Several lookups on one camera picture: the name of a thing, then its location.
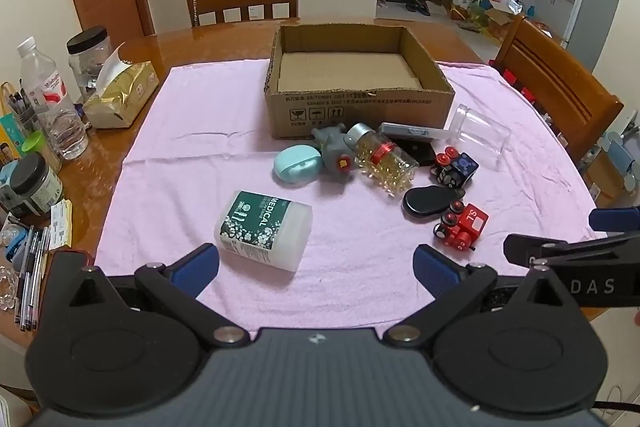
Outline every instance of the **toy car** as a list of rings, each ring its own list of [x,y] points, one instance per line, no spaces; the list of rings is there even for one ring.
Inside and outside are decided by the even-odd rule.
[[[433,235],[443,240],[446,247],[463,251],[478,240],[488,219],[489,216],[478,207],[453,201],[449,212],[442,214],[440,223],[433,229]]]
[[[478,170],[476,163],[466,153],[459,153],[455,147],[447,147],[444,153],[436,156],[436,163],[431,167],[431,174],[438,183],[449,188],[462,188]]]

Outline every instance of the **mint green earbuds case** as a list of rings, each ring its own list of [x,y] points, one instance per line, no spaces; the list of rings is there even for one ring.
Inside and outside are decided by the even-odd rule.
[[[294,145],[273,160],[273,172],[286,183],[299,184],[315,180],[322,170],[322,156],[310,145]]]

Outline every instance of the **pink towel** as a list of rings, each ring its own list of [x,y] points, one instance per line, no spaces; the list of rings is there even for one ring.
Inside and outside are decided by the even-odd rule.
[[[526,272],[507,263],[511,232],[568,241],[594,239],[593,201],[569,157],[524,98],[488,66],[441,64],[463,103],[510,127],[497,169],[481,168],[465,201],[489,220],[476,251],[437,244],[433,222],[417,224],[359,172],[346,185],[328,175],[287,188],[271,172],[292,145],[269,136],[262,84],[267,60],[174,68],[123,162],[98,247],[108,275],[142,264],[171,264],[204,242],[235,190],[310,204],[312,233],[298,271],[281,271],[221,251],[218,277],[199,299],[250,331],[260,327],[362,327],[383,331],[432,300],[415,280],[412,256],[435,245],[462,264],[487,263],[501,274]],[[444,144],[435,143],[436,151]],[[414,186],[431,185],[420,169]]]

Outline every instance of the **green cap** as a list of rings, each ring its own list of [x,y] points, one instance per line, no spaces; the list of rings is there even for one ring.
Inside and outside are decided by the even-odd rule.
[[[28,154],[30,152],[39,151],[44,142],[44,133],[42,131],[33,132],[22,144],[22,152]]]

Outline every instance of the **wooden table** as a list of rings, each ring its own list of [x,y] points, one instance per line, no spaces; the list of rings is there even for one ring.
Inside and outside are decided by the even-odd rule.
[[[319,21],[304,19],[302,22]],[[414,32],[434,60],[484,63],[453,30],[436,23],[386,19],[359,19],[357,22],[406,26]],[[162,84],[174,66],[243,58],[269,58],[275,30],[281,23],[227,23],[149,36],[126,42],[120,49],[120,58],[131,62],[151,60]],[[154,93],[152,100],[158,92],[159,89]],[[143,107],[128,129],[91,131],[86,151],[78,159],[63,166],[60,171],[65,195],[71,200],[74,208],[74,248],[86,250],[95,256],[111,196],[122,169],[122,161],[138,135],[151,102]],[[25,347],[33,338],[32,333],[21,332],[15,326],[13,313],[0,312],[0,333]]]

